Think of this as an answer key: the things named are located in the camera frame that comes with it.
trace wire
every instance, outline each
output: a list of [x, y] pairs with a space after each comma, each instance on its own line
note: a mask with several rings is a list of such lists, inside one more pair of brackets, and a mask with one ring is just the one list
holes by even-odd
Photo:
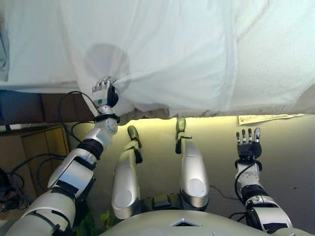
[[62, 102], [64, 101], [64, 99], [65, 99], [68, 95], [73, 94], [73, 93], [79, 93], [79, 94], [81, 94], [81, 95], [86, 96], [86, 97], [89, 99], [89, 101], [92, 102], [92, 104], [93, 104], [93, 106], [95, 107], [95, 109], [97, 110], [97, 112], [98, 112], [99, 114], [101, 114], [101, 112], [98, 110], [98, 108], [96, 107], [96, 105], [94, 104], [94, 102], [92, 101], [92, 99], [91, 99], [88, 95], [86, 95], [85, 93], [83, 93], [83, 92], [80, 92], [80, 91], [71, 91], [71, 92], [69, 92], [69, 93], [66, 93], [66, 94], [62, 97], [62, 99], [60, 100], [60, 102], [59, 102], [59, 104], [58, 104], [58, 116], [59, 116], [59, 119], [60, 119], [60, 121], [61, 121], [61, 123], [62, 123], [62, 126], [63, 126], [63, 128], [65, 129], [65, 131], [66, 131], [71, 137], [73, 137], [76, 141], [81, 142], [80, 139], [78, 139], [74, 134], [72, 134], [72, 133], [68, 130], [68, 128], [66, 127], [66, 125], [65, 125], [65, 123], [64, 123], [64, 121], [63, 121], [63, 117], [62, 117], [62, 113], [61, 113], [61, 105], [62, 105]]
[[233, 213], [233, 214], [230, 214], [230, 215], [228, 216], [228, 218], [229, 218], [229, 219], [232, 219], [232, 217], [233, 217], [234, 215], [241, 215], [241, 214], [246, 214], [246, 212], [235, 212], [235, 213]]
[[20, 163], [19, 165], [17, 165], [16, 167], [14, 167], [12, 169], [12, 171], [9, 173], [9, 175], [14, 175], [15, 172], [17, 172], [17, 170], [19, 168], [21, 168], [22, 166], [24, 166], [25, 164], [29, 163], [30, 161], [34, 160], [35, 158], [38, 158], [38, 157], [41, 157], [41, 156], [56, 156], [56, 157], [60, 157], [61, 155], [58, 155], [58, 154], [55, 154], [55, 153], [42, 153], [42, 154], [39, 154], [39, 155], [36, 155], [36, 156], [33, 156], [25, 161], [23, 161], [22, 163]]
[[51, 157], [51, 158], [49, 158], [49, 159], [43, 160], [43, 161], [39, 164], [38, 169], [37, 169], [37, 171], [36, 171], [36, 180], [37, 180], [37, 184], [38, 184], [39, 188], [40, 188], [41, 190], [43, 190], [44, 192], [46, 191], [46, 189], [43, 188], [43, 186], [42, 186], [41, 183], [40, 183], [40, 179], [39, 179], [40, 169], [43, 167], [43, 165], [44, 165], [47, 161], [50, 161], [50, 160], [64, 160], [64, 156], [61, 156], [61, 155], [60, 155], [60, 157]]
[[14, 176], [17, 176], [17, 177], [19, 177], [20, 179], [21, 179], [21, 181], [22, 181], [22, 186], [21, 187], [19, 187], [19, 188], [23, 188], [24, 187], [24, 184], [25, 184], [25, 182], [24, 182], [24, 179], [22, 178], [22, 176], [20, 176], [19, 174], [17, 174], [17, 173], [11, 173], [12, 175], [14, 175]]
[[245, 213], [244, 215], [242, 215], [242, 216], [237, 220], [237, 222], [240, 222], [240, 221], [243, 220], [245, 217], [246, 217], [246, 213]]
[[238, 201], [238, 200], [239, 200], [238, 198], [233, 198], [233, 197], [227, 197], [227, 196], [225, 196], [225, 195], [221, 192], [221, 190], [219, 190], [219, 189], [218, 189], [217, 187], [215, 187], [214, 185], [210, 185], [209, 187], [216, 189], [216, 190], [221, 194], [221, 196], [224, 197], [224, 198], [226, 198], [226, 199], [235, 200], [235, 201]]
[[247, 166], [245, 169], [243, 169], [243, 170], [237, 175], [237, 177], [235, 178], [234, 191], [235, 191], [235, 194], [236, 194], [237, 198], [241, 201], [241, 203], [243, 203], [243, 205], [245, 205], [245, 203], [244, 203], [244, 200], [241, 198], [241, 196], [239, 195], [239, 193], [238, 193], [238, 191], [237, 191], [237, 181], [238, 181], [238, 179], [240, 178], [240, 176], [241, 176], [246, 170], [248, 170], [250, 167], [254, 166], [255, 163], [256, 163], [256, 160], [254, 160], [254, 163], [253, 163], [253, 164], [251, 164], [251, 165]]
[[74, 127], [76, 127], [77, 125], [79, 125], [79, 124], [84, 124], [84, 123], [94, 124], [94, 122], [91, 122], [91, 121], [83, 121], [83, 122], [75, 123], [75, 124], [71, 127], [71, 134], [72, 134], [72, 136], [74, 136], [74, 137], [75, 137], [76, 139], [78, 139], [78, 140], [79, 140], [79, 138], [75, 136], [75, 134], [74, 134], [74, 132], [73, 132], [73, 129], [74, 129]]

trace paper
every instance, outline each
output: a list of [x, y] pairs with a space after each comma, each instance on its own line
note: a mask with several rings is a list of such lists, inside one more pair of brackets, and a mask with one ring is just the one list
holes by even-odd
[[238, 122], [240, 125], [243, 124], [251, 124], [251, 123], [258, 123], [258, 122], [263, 122], [263, 121], [268, 121], [268, 120], [273, 120], [273, 119], [287, 119], [287, 118], [293, 118], [293, 117], [300, 117], [303, 116], [304, 114], [293, 114], [293, 115], [264, 115], [264, 116], [238, 116]]

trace floor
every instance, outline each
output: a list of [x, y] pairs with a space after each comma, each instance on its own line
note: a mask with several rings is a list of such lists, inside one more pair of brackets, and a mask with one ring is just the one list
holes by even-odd
[[[181, 157], [174, 151], [176, 120], [131, 121], [119, 127], [113, 144], [103, 153], [95, 170], [96, 183], [88, 203], [96, 219], [110, 208], [113, 171], [123, 147], [129, 142], [126, 129], [131, 124], [137, 127], [143, 145], [144, 161], [137, 167], [141, 196], [145, 198], [179, 190]], [[76, 127], [75, 132], [83, 138], [92, 126], [82, 124]], [[260, 127], [262, 132], [261, 183], [289, 215], [294, 227], [314, 234], [314, 115], [252, 126], [239, 126], [237, 117], [188, 118], [186, 132], [193, 136], [203, 155], [210, 184], [226, 196], [235, 197], [234, 161], [238, 159], [235, 133], [249, 127]], [[228, 216], [243, 210], [238, 201], [225, 199], [216, 189], [211, 189], [207, 212]]]

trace white sheet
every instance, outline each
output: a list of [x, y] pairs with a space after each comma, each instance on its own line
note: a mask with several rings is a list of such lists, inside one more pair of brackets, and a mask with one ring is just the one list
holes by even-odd
[[314, 83], [312, 4], [8, 0], [11, 69], [0, 86], [91, 94], [114, 76], [119, 115], [288, 112]]

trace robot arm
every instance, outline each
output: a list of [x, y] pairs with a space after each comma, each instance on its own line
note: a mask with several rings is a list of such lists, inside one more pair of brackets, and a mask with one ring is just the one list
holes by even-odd
[[245, 205], [247, 225], [268, 234], [281, 228], [292, 228], [288, 215], [272, 199], [259, 182], [262, 165], [257, 158], [261, 155], [260, 129], [249, 129], [249, 142], [246, 142], [245, 130], [242, 130], [242, 143], [237, 133], [237, 148], [240, 159], [235, 162], [238, 173], [235, 179], [235, 192]]
[[95, 177], [93, 169], [103, 150], [117, 133], [117, 117], [111, 108], [118, 102], [111, 81], [93, 88], [94, 103], [100, 113], [94, 128], [53, 172], [48, 191], [39, 196], [11, 227], [7, 236], [67, 236], [75, 216], [75, 201], [89, 193]]

